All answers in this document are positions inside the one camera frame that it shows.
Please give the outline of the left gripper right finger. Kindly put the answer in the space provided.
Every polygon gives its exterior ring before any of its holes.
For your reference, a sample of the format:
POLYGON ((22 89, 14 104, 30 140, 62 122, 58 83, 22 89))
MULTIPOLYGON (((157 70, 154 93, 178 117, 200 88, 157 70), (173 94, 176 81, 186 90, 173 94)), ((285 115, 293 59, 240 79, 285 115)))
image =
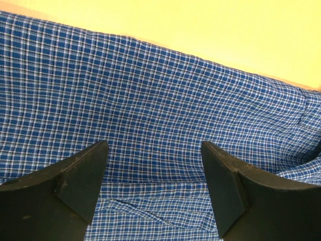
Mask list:
POLYGON ((248 164, 209 141, 201 155, 223 240, 320 240, 320 187, 248 164))

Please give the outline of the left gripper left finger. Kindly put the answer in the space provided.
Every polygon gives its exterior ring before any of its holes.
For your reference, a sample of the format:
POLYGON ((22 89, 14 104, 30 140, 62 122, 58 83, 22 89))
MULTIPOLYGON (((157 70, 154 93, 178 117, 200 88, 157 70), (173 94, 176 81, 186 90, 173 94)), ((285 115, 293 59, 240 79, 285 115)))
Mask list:
POLYGON ((108 159, 107 141, 1 184, 1 240, 84 240, 108 159))

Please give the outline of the blue plaid long sleeve shirt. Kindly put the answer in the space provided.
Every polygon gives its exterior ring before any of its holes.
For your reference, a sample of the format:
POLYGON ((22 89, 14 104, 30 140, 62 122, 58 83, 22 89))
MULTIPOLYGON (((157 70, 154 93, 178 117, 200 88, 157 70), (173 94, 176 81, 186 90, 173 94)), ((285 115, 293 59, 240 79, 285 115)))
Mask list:
POLYGON ((201 143, 320 185, 320 93, 1 12, 1 182, 100 140, 109 155, 86 240, 218 240, 201 143))

